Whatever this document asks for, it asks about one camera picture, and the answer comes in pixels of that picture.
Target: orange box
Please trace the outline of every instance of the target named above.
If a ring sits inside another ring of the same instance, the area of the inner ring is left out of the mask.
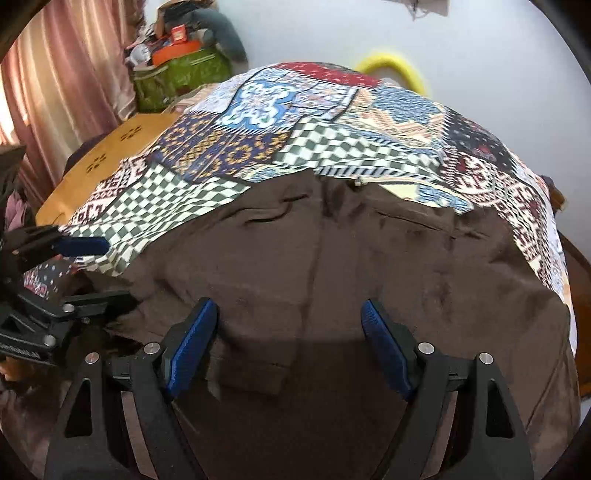
[[[155,67],[159,67],[164,62],[183,57],[200,49],[201,42],[197,40],[186,41],[185,43],[179,43],[177,45],[169,45],[168,47],[161,48],[160,50],[152,53],[152,62],[154,63]]]

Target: cardboard box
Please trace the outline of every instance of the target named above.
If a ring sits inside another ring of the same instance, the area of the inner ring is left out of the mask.
[[[201,8],[214,8],[217,10],[216,0],[170,0],[158,7],[156,25],[154,26],[154,33],[156,33],[158,38],[162,38],[164,36],[164,10],[166,10],[166,7],[183,1],[192,1]]]

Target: yellow hose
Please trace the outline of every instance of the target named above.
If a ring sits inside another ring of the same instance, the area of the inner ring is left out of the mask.
[[[404,58],[388,53],[377,53],[370,55],[357,65],[358,72],[364,74],[371,74],[378,69],[392,69],[397,72],[403,79],[406,85],[404,87],[418,93],[419,95],[427,95],[427,89],[421,76]]]

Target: red box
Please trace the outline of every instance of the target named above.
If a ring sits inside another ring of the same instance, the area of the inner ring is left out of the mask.
[[[187,41],[187,27],[184,25],[174,27],[170,31],[170,38],[175,45],[178,45],[179,43],[185,43]]]

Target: patchwork fabric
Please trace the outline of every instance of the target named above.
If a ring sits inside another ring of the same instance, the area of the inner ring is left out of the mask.
[[[81,257],[77,265],[118,275],[150,242],[183,222],[231,202],[247,189],[247,185],[218,177],[189,184],[156,164],[100,219],[64,230],[71,236],[105,237],[111,244],[109,252],[103,257]]]
[[[232,98],[234,97],[234,95],[236,95],[236,91],[240,88],[240,86],[259,70],[261,69],[252,69],[249,72],[241,73],[240,75],[232,77],[227,82],[220,83],[211,91],[211,93],[206,98],[201,100],[196,105],[192,106],[190,109],[186,111],[186,113],[224,112],[230,105]]]
[[[390,83],[359,89],[338,123],[386,145],[440,155],[446,110],[442,105]]]
[[[23,275],[26,288],[46,300],[59,298],[78,269],[68,259],[58,255]]]
[[[458,193],[426,181],[409,182],[402,179],[394,182],[392,179],[388,179],[388,183],[382,183],[382,187],[404,200],[422,203],[429,207],[451,207],[459,214],[474,208],[470,200]]]
[[[346,128],[309,117],[297,124],[275,161],[317,168],[319,174],[353,178],[400,173],[435,178],[439,167],[436,158],[416,154],[401,145],[381,145]]]
[[[554,291],[561,290],[558,259],[550,255],[546,206],[535,189],[494,163],[453,147],[446,147],[446,154],[441,167],[445,183],[476,205],[494,207],[511,225],[515,243],[538,278]]]
[[[150,160],[192,183],[231,175],[271,161],[302,117],[332,119],[355,92],[275,67],[254,70],[220,84],[211,102],[205,99],[187,110],[155,144]]]
[[[501,171],[513,172],[513,159],[501,141],[476,122],[447,108],[445,140],[460,153],[468,154],[497,166]]]
[[[294,72],[302,73],[307,77],[332,83],[340,83],[341,85],[374,87],[380,83],[380,80],[374,79],[368,75],[359,72],[353,73],[348,69],[335,69],[332,65],[327,64],[310,62],[278,63],[276,68],[292,70]]]
[[[121,160],[115,173],[99,182],[86,203],[74,212],[68,225],[83,225],[98,218],[127,187],[141,178],[147,167],[144,155]]]
[[[308,167],[293,167],[282,163],[256,163],[249,167],[238,170],[234,175],[232,175],[232,177],[243,181],[259,183],[263,180],[269,180],[274,177],[288,175],[290,173],[295,173],[296,171],[305,170],[306,168]]]

